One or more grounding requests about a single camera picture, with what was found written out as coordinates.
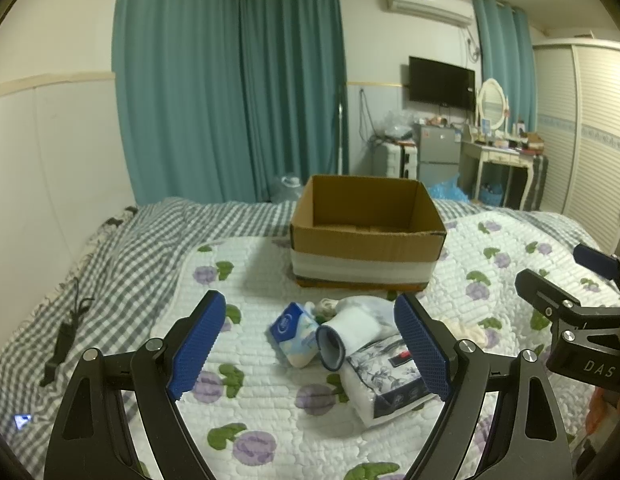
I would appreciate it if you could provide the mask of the operator hand orange glove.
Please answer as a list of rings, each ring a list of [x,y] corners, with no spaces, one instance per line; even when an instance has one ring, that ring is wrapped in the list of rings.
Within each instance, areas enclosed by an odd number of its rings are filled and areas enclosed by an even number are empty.
[[[605,396],[610,396],[611,394],[611,391],[602,388],[594,390],[586,417],[586,434],[594,434],[601,422],[606,419],[607,407],[610,404],[606,401]],[[617,400],[616,410],[620,415],[620,397]]]

